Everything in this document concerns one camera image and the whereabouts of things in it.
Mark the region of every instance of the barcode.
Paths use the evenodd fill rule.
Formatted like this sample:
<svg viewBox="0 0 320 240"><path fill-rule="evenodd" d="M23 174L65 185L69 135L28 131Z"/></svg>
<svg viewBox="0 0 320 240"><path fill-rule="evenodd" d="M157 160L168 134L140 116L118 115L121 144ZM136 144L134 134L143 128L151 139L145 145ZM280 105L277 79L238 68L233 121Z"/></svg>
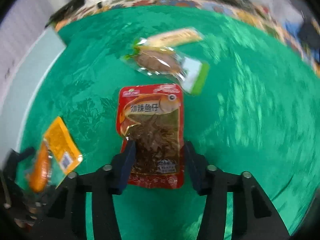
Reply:
<svg viewBox="0 0 320 240"><path fill-rule="evenodd" d="M61 167L66 170L70 164L72 163L72 159L70 157L70 155L68 154L68 152L65 152L60 160L60 165Z"/></svg>

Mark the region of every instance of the red packaging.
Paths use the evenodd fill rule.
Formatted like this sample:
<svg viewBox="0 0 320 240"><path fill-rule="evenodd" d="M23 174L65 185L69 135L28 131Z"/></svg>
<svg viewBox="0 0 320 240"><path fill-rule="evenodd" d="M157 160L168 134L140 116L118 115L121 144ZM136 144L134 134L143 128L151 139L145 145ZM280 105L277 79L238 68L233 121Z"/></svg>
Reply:
<svg viewBox="0 0 320 240"><path fill-rule="evenodd" d="M183 185L183 93L176 84L124 87L119 93L116 130L137 143L128 183L146 188Z"/></svg>

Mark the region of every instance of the yellow package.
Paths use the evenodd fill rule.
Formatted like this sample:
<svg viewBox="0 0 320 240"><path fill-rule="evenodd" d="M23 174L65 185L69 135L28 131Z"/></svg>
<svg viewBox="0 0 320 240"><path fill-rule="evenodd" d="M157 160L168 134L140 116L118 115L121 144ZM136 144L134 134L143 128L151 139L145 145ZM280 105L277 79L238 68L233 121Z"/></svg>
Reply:
<svg viewBox="0 0 320 240"><path fill-rule="evenodd" d="M44 134L44 141L65 175L73 171L83 156L73 142L61 117L57 117Z"/></svg>
<svg viewBox="0 0 320 240"><path fill-rule="evenodd" d="M194 28L182 28L175 31L160 33L147 38L145 45L162 48L173 47L191 42L201 41L202 34Z"/></svg>

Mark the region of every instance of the brand logo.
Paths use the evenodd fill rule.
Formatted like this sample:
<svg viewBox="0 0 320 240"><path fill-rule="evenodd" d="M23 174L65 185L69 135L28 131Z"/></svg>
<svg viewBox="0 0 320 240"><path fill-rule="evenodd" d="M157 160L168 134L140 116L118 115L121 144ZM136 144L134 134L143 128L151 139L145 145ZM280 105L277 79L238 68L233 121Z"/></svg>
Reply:
<svg viewBox="0 0 320 240"><path fill-rule="evenodd" d="M134 90L134 89L129 89L128 91L124 91L122 96L123 97L134 97L140 94L140 90Z"/></svg>

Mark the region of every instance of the snack package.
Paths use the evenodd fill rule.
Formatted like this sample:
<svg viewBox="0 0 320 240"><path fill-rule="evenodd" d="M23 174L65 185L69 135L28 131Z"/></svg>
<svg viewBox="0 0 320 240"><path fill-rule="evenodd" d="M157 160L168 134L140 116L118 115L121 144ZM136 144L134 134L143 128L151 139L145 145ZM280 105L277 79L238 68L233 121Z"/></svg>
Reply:
<svg viewBox="0 0 320 240"><path fill-rule="evenodd" d="M27 175L30 189L41 193L50 184L58 186L65 176L83 160L67 127L57 117L44 134L31 173Z"/></svg>
<svg viewBox="0 0 320 240"><path fill-rule="evenodd" d="M182 28L175 31L160 33L147 38L146 46L175 47L186 43L201 41L203 36L195 28Z"/></svg>
<svg viewBox="0 0 320 240"><path fill-rule="evenodd" d="M209 71L208 63L177 53L172 48L145 45L146 41L142 39L133 46L133 54L124 57L127 63L149 76L167 74L189 94L201 93Z"/></svg>
<svg viewBox="0 0 320 240"><path fill-rule="evenodd" d="M83 160L61 117L57 117L44 134L44 141L65 175Z"/></svg>
<svg viewBox="0 0 320 240"><path fill-rule="evenodd" d="M137 143L129 184L175 189L183 185L183 92L176 84L124 87L116 130Z"/></svg>

